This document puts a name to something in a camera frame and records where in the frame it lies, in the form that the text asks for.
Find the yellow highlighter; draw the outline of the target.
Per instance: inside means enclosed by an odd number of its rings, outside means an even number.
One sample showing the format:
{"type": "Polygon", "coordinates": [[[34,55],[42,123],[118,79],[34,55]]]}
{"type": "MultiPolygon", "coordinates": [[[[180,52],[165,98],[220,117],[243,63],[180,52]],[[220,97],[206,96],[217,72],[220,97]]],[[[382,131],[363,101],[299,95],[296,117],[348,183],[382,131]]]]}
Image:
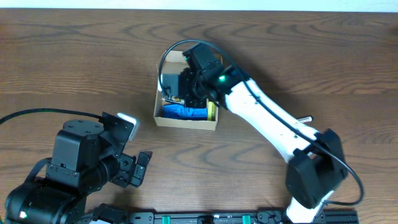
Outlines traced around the yellow highlighter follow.
{"type": "Polygon", "coordinates": [[[215,120],[215,111],[216,111],[216,105],[209,101],[207,104],[207,120],[208,121],[214,121],[215,120]]]}

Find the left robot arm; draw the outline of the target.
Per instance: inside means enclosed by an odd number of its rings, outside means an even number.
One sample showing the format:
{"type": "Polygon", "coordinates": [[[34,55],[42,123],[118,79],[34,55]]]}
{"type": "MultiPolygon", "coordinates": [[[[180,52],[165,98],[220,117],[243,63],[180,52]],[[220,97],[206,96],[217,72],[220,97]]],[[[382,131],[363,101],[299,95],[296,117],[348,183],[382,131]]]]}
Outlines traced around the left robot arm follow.
{"type": "Polygon", "coordinates": [[[50,159],[39,161],[24,183],[6,199],[6,223],[76,223],[87,221],[87,197],[111,182],[139,187],[151,152],[123,152],[133,140],[138,120],[119,113],[98,122],[74,119],[55,138],[50,159]]]}

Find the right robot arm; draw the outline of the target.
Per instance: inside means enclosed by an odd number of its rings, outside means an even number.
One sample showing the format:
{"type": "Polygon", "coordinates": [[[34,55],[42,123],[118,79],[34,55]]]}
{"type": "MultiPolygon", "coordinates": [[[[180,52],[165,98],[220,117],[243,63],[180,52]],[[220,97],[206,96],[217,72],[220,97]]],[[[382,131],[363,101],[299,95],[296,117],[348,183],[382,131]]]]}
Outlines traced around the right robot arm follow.
{"type": "Polygon", "coordinates": [[[348,175],[340,137],[288,114],[242,68],[234,62],[223,65],[214,50],[214,45],[199,41],[183,52],[189,96],[225,107],[262,134],[287,163],[285,185],[292,195],[287,218],[294,223],[314,221],[348,175]]]}

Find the brown cardboard box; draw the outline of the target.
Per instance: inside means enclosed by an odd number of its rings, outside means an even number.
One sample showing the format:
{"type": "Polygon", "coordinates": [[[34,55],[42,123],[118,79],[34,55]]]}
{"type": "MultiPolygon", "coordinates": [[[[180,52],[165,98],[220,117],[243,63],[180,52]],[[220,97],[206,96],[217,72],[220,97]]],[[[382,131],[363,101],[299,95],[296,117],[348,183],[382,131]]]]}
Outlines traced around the brown cardboard box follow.
{"type": "MultiPolygon", "coordinates": [[[[177,74],[181,72],[188,64],[185,61],[182,51],[172,50],[168,56],[166,56],[164,65],[162,67],[162,73],[165,74],[177,74]]],[[[154,106],[154,120],[156,125],[171,128],[187,128],[187,129],[199,129],[215,131],[218,124],[218,108],[215,111],[215,120],[182,120],[182,119],[170,119],[165,118],[163,113],[163,107],[170,105],[163,100],[162,90],[160,84],[157,87],[155,106],[154,106]]]]}

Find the blue plastic holder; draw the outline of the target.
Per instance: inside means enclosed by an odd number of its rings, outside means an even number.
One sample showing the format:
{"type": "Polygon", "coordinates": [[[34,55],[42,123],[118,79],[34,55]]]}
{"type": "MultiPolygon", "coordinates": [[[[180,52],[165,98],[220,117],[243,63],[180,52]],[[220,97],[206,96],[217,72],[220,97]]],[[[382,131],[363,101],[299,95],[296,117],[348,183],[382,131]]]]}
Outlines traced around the blue plastic holder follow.
{"type": "Polygon", "coordinates": [[[165,118],[182,120],[207,120],[206,108],[188,108],[183,105],[170,104],[163,107],[165,118]]]}

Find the correction tape dispenser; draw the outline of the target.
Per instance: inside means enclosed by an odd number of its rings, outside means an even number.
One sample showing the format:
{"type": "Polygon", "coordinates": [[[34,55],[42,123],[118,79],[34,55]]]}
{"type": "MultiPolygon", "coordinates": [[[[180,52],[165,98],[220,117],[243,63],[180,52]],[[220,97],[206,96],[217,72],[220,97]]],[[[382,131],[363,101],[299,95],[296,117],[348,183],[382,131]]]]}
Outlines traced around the correction tape dispenser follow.
{"type": "Polygon", "coordinates": [[[178,96],[168,96],[163,98],[164,101],[171,103],[171,104],[179,104],[179,105],[184,105],[185,100],[180,99],[178,96]]]}

